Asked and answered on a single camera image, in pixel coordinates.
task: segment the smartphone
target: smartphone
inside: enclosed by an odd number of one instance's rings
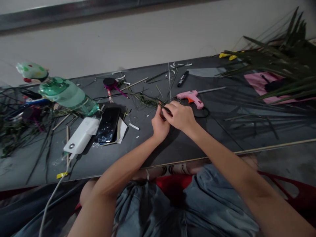
[[[94,141],[96,143],[112,143],[115,142],[117,137],[117,125],[119,115],[121,113],[120,108],[106,108],[102,114],[102,119]]]

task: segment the floor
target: floor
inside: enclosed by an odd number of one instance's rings
[[[316,143],[305,143],[256,154],[259,169],[316,187]]]

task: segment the pink glue gun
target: pink glue gun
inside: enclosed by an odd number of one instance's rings
[[[204,91],[191,91],[191,92],[183,92],[180,94],[177,94],[177,98],[178,99],[188,99],[189,103],[194,102],[197,106],[197,109],[203,109],[204,104],[202,103],[202,101],[200,101],[197,98],[197,95],[199,93],[204,93],[204,92],[210,92],[210,91],[216,91],[216,90],[221,90],[221,89],[225,89],[226,87],[218,87],[218,88],[213,88],[213,89],[209,89],[209,90],[204,90]]]
[[[203,109],[204,104],[202,103],[202,101],[200,101],[197,98],[198,92],[197,91],[188,91],[188,92],[183,92],[180,94],[177,94],[177,98],[178,99],[188,99],[189,103],[194,102],[197,106],[197,109]]]

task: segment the knee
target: knee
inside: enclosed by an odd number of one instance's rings
[[[99,178],[92,178],[84,185],[79,198],[81,206],[87,201],[98,179]]]

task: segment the hand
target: hand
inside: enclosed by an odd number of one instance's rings
[[[168,121],[164,121],[164,117],[161,114],[161,107],[158,105],[156,115],[151,120],[152,127],[154,129],[153,137],[160,143],[167,137],[170,129]]]
[[[183,106],[176,101],[171,101],[171,103],[165,105],[165,107],[170,110],[171,114],[165,109],[162,109],[164,117],[175,128],[184,132],[196,124],[191,107]]]

